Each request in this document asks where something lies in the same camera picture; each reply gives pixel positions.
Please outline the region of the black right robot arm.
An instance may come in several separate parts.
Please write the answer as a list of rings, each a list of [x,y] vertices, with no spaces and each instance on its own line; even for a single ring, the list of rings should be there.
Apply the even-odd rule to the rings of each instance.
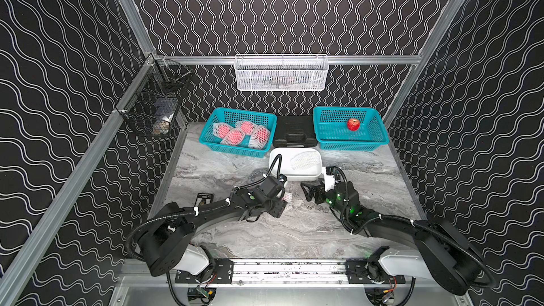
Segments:
[[[326,204],[348,233],[387,239],[416,249],[428,277],[449,293],[461,296],[471,287],[497,286],[483,255],[445,219],[413,220],[374,211],[361,204],[351,181],[340,181],[328,191],[324,181],[300,186],[307,201]]]

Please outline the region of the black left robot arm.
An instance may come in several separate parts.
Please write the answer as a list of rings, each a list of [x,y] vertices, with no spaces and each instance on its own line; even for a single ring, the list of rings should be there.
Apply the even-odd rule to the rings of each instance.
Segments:
[[[268,176],[233,189],[229,197],[201,207],[164,206],[153,218],[134,228],[125,241],[131,257],[146,263],[152,276],[161,276],[181,262],[191,240],[228,222],[259,220],[263,214],[280,218],[287,206],[283,199],[287,176]]]

